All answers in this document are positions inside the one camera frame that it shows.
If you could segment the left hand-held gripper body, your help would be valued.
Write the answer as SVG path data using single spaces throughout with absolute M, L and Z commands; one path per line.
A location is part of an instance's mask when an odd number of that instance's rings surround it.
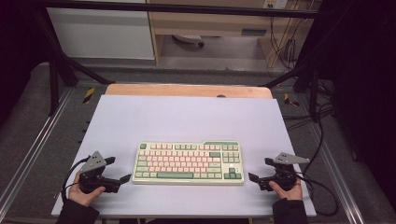
M 90 193 L 98 187 L 105 187 L 105 192 L 117 193 L 121 183 L 118 179 L 104 177 L 105 168 L 105 158 L 95 151 L 79 170 L 79 188 L 84 193 Z

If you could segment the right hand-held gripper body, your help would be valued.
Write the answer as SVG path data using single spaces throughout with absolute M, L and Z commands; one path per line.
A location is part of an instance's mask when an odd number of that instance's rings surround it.
M 310 160 L 285 152 L 281 152 L 274 159 L 275 174 L 269 177 L 259 177 L 258 185 L 261 190 L 272 191 L 269 182 L 275 181 L 282 189 L 290 190 L 297 181 L 294 164 L 309 163 Z

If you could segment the cream pink green keyboard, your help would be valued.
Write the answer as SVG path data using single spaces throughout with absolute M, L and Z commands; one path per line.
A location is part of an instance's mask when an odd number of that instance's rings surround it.
M 244 184 L 241 147 L 235 141 L 142 142 L 132 180 L 135 184 Z

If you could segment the person's right hand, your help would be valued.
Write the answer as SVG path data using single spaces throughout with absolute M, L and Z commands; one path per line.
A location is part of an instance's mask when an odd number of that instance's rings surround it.
M 303 191 L 300 179 L 295 182 L 293 188 L 290 190 L 282 189 L 275 181 L 270 181 L 269 185 L 280 199 L 287 199 L 289 201 L 301 201 L 303 199 Z

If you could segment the person's left hand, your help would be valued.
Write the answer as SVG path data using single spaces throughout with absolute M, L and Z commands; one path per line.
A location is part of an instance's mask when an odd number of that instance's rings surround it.
M 68 199 L 85 207 L 89 207 L 91 203 L 96 198 L 98 198 L 105 190 L 105 187 L 98 187 L 90 193 L 84 193 L 79 188 L 79 173 L 76 173 L 75 179 L 73 181 L 73 186 L 71 186 L 68 191 Z

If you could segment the yellow black tape strip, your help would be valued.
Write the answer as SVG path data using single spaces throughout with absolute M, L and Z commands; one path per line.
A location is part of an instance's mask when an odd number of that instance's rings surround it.
M 84 99 L 83 99 L 83 104 L 87 104 L 90 100 L 91 100 L 91 98 L 92 98 L 92 95 L 93 95 L 93 93 L 94 93 L 94 90 L 95 90 L 95 88 L 89 88 L 88 90 L 87 90 L 87 92 L 86 92 L 86 94 L 85 94 L 85 97 L 84 97 Z
M 300 106 L 300 104 L 298 102 L 292 101 L 287 93 L 284 93 L 284 104 Z

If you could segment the black metal stand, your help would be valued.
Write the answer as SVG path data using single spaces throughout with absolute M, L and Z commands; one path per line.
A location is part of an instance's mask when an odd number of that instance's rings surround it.
M 51 28 L 50 22 L 45 18 L 46 12 L 47 10 L 43 7 L 31 8 L 35 24 L 46 41 L 46 53 L 49 56 L 49 114 L 52 116 L 60 106 L 58 77 L 63 80 L 66 87 L 75 87 L 78 84 L 78 78 L 74 73 L 75 69 L 100 84 L 113 84 L 113 81 L 95 74 L 93 71 L 70 58 L 62 50 L 62 46 L 55 34 L 55 31 Z
M 310 89 L 309 92 L 309 107 L 308 115 L 314 122 L 318 122 L 319 115 L 317 113 L 317 99 L 318 99 L 318 69 L 316 67 L 316 59 L 303 59 L 292 70 L 285 75 L 277 77 L 276 79 L 263 84 L 264 88 L 272 89 L 276 85 L 296 77 L 293 89 L 296 92 L 304 92 Z

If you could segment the wooden table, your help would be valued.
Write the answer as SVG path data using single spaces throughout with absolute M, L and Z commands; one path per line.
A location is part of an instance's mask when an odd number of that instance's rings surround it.
M 183 84 L 111 84 L 106 95 L 273 98 L 271 91 L 263 87 Z

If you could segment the white cabinet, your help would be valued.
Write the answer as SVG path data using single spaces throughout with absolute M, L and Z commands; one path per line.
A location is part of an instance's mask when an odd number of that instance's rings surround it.
M 147 12 L 49 8 L 48 13 L 69 57 L 154 59 Z

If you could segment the grey label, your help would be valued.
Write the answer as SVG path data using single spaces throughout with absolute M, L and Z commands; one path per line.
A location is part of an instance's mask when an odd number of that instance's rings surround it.
M 242 29 L 241 35 L 243 36 L 265 36 L 266 29 Z

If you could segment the white power strip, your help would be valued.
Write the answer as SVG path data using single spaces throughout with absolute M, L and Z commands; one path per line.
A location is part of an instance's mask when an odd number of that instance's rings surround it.
M 197 44 L 200 48 L 205 46 L 205 43 L 199 35 L 174 35 L 174 38 L 186 43 Z

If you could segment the light wooden desk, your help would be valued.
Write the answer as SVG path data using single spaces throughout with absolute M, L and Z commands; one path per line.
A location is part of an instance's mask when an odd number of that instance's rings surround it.
M 264 8 L 264 0 L 146 0 L 149 4 L 194 5 L 212 7 Z M 319 3 L 315 0 L 288 0 L 280 10 L 316 10 Z M 148 14 L 151 31 L 161 35 L 206 35 L 206 36 L 243 36 L 242 29 L 266 29 L 265 36 L 256 37 L 262 47 L 269 67 L 280 61 L 280 53 L 287 48 L 287 42 L 303 43 L 310 31 L 311 19 L 271 18 L 257 16 L 192 14 L 150 12 Z

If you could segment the aluminium rail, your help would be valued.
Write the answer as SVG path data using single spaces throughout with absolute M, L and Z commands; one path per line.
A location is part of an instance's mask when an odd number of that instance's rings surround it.
M 8 209 L 14 202 L 21 186 L 29 175 L 35 161 L 37 160 L 42 148 L 46 144 L 47 140 L 49 139 L 52 130 L 56 126 L 60 116 L 64 112 L 64 109 L 70 99 L 70 95 L 74 92 L 74 88 L 66 88 L 59 100 L 59 106 L 55 110 L 55 112 L 49 116 L 41 128 L 40 132 L 38 133 L 35 141 L 30 146 L 26 156 L 24 157 L 21 165 L 19 166 L 18 170 L 12 176 L 10 182 L 8 183 L 6 190 L 0 196 L 0 220 L 4 218 L 7 214 Z
M 324 132 L 318 123 L 311 123 L 309 127 L 319 143 L 319 154 L 329 173 L 332 184 L 335 188 L 340 204 L 346 213 L 350 224 L 365 224 L 361 210 L 357 206 L 349 186 L 344 179 L 341 169 L 338 167 L 327 142 L 324 139 Z

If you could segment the white wall socket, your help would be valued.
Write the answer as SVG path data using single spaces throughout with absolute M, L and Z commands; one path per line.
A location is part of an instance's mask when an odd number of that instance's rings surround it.
M 288 3 L 288 0 L 264 0 L 264 8 L 284 9 Z

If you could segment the black horizontal frame bar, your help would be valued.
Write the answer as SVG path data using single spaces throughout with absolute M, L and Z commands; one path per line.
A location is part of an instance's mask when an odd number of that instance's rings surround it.
M 259 9 L 259 8 L 247 8 L 247 7 L 212 7 L 212 6 L 193 6 L 193 5 L 96 2 L 96 1 L 76 1 L 76 0 L 36 0 L 35 3 L 43 7 L 94 9 L 94 10 L 216 14 L 216 15 L 302 18 L 302 19 L 315 19 L 324 16 L 324 13 L 318 11 Z

